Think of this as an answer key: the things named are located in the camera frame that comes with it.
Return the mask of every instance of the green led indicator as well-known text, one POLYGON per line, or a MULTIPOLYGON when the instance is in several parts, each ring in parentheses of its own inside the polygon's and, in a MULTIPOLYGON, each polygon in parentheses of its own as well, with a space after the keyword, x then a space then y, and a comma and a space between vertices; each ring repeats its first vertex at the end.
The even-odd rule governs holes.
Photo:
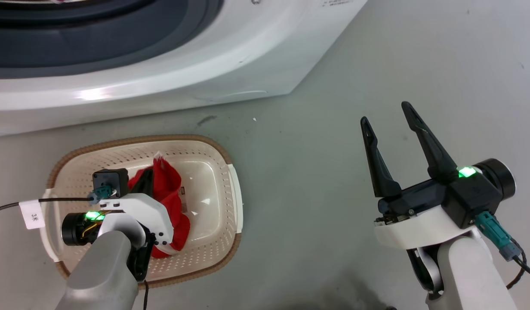
POLYGON ((472 167, 463 167, 458 171, 459 178, 468 178, 470 175, 475 174, 477 171, 472 167))
POLYGON ((86 219, 88 220, 104 220, 104 215, 101 215, 100 212, 90 211, 86 213, 86 219))

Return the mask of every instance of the washing machine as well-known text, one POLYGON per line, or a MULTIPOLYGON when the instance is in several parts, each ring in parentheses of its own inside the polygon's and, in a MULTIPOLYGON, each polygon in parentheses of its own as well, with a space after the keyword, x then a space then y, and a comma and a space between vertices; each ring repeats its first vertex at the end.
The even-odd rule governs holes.
POLYGON ((366 0, 0 0, 0 136, 289 94, 366 0))

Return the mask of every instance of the beige plastic basket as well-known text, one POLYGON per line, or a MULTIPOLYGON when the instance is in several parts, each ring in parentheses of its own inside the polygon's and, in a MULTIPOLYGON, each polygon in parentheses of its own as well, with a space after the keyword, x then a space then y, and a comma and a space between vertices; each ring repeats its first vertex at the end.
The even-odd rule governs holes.
MULTIPOLYGON (((151 287, 213 273, 224 267, 238 248, 243 227, 242 196, 236 170, 220 145, 203 136, 171 135, 122 139, 77 149, 55 165, 44 196, 85 197, 92 190, 94 171, 124 167, 132 177, 139 169, 152 165, 157 152, 181 175, 191 230, 182 251, 164 259, 151 259, 147 274, 151 287)), ((64 277, 70 275, 90 245, 64 245, 62 220, 68 213, 95 209, 86 202, 43 205, 46 227, 40 229, 41 240, 64 277)))

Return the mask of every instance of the red garment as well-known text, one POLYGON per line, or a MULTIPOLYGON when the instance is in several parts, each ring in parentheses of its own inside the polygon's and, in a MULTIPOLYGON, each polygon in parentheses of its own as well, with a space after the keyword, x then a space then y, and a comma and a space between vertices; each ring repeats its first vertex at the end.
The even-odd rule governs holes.
MULTIPOLYGON (((154 165, 147 167, 154 171, 154 189, 153 196, 167 209, 167 214, 174 228, 173 241, 170 246, 176 251, 181 251, 187 241, 188 232, 191 223, 188 217, 181 213, 181 199, 179 198, 179 189, 181 188, 181 176, 177 171, 162 157, 154 159, 154 165)), ((135 177, 129 180, 129 189, 137 183, 145 169, 137 171, 135 177)), ((169 255, 160 251, 156 247, 152 249, 152 257, 164 258, 169 255)))

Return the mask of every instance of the cable label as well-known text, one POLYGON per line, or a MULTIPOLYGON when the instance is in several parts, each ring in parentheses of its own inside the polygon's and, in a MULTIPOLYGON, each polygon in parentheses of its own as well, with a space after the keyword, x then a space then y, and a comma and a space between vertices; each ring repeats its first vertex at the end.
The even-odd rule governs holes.
POLYGON ((27 229, 45 227, 41 204, 38 200, 23 201, 19 202, 18 205, 21 207, 22 217, 25 220, 27 229))

